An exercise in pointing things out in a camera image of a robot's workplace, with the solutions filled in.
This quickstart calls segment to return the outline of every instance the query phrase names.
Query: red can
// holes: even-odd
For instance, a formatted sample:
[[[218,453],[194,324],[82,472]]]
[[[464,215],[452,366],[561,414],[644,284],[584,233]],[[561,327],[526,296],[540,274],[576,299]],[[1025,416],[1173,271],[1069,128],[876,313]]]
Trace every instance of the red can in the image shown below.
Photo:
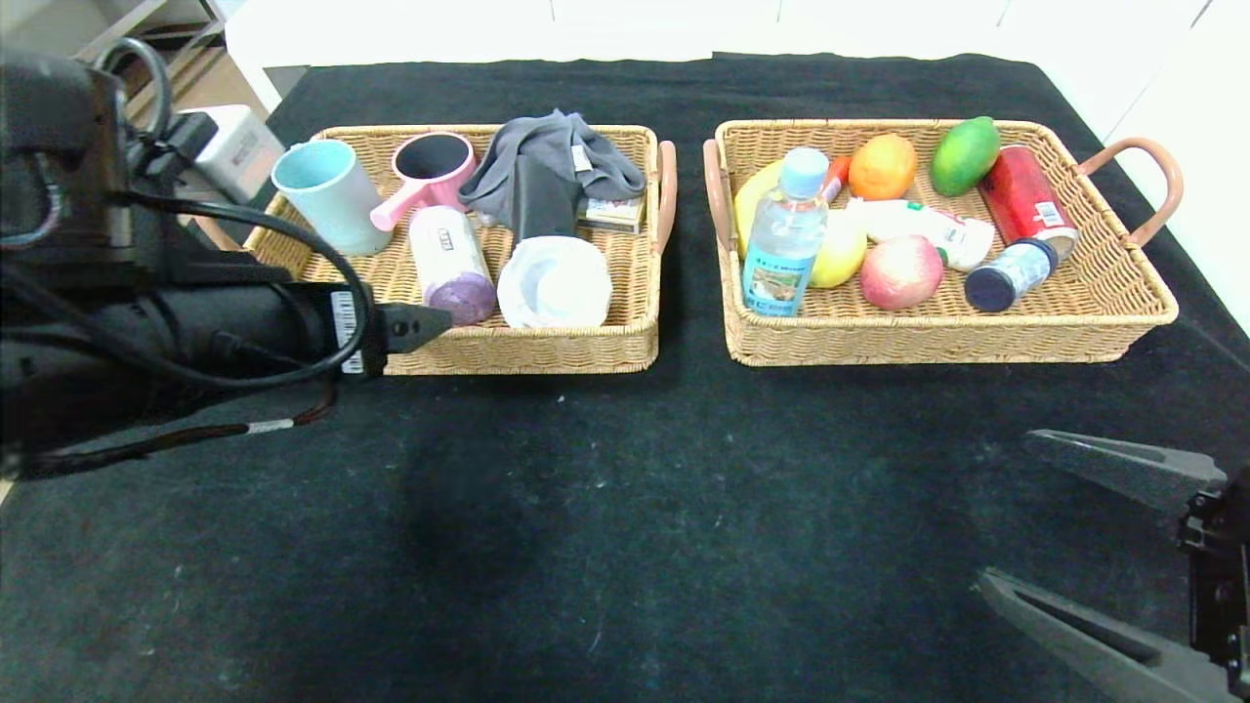
[[[1044,239],[1060,261],[1076,249],[1080,231],[1059,204],[1041,164],[1028,146],[1004,146],[980,188],[1004,243],[1026,236]]]

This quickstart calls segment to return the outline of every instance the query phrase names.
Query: yellow fruit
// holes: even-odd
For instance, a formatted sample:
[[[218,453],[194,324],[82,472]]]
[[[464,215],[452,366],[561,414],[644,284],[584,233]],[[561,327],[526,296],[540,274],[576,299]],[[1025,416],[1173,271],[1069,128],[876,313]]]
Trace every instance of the yellow fruit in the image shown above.
[[[901,198],[916,178],[916,150],[898,134],[868,140],[851,158],[851,193],[865,200]]]
[[[755,223],[755,209],[760,205],[760,198],[772,190],[781,178],[781,161],[772,161],[755,175],[746,179],[742,188],[738,189],[734,196],[734,218],[738,219],[738,258],[746,259],[746,243],[751,239],[751,225]]]
[[[830,210],[825,243],[811,268],[811,288],[834,288],[846,283],[868,253],[868,235],[846,210]]]

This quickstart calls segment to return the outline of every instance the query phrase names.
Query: pink cup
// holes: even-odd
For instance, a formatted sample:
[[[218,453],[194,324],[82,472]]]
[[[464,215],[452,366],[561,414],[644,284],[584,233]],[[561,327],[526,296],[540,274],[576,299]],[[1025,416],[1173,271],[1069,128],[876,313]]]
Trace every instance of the pink cup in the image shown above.
[[[475,168],[472,145],[464,136],[452,131],[414,136],[400,144],[391,156],[391,169],[402,185],[374,208],[369,219],[378,229],[390,231],[412,208],[448,205],[464,213],[459,190]]]

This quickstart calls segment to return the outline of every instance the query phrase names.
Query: black cloth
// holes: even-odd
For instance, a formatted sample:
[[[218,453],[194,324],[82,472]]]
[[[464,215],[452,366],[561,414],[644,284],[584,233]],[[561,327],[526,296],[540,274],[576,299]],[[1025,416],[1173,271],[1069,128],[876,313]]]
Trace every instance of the black cloth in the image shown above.
[[[314,427],[18,485],[0,508],[6,700],[1102,700],[990,613],[970,589],[985,565],[1185,642],[1174,517],[1019,443],[1049,427],[1245,459],[1250,345],[1170,234],[1146,251],[1180,320],[1118,363],[748,369],[725,350],[700,159],[720,121],[990,114],[1091,155],[1040,70],[328,68],[270,124],[294,143],[552,108],[678,145],[656,364],[389,378]],[[1094,181],[1130,228],[1150,214],[1119,168]]]

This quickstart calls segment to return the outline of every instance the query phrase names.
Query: orange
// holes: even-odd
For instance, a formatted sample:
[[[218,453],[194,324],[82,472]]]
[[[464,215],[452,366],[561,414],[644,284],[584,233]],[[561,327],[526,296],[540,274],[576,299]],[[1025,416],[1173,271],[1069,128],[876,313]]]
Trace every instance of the orange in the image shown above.
[[[851,158],[851,193],[865,200],[902,198],[916,178],[916,150],[898,134],[869,139]]]

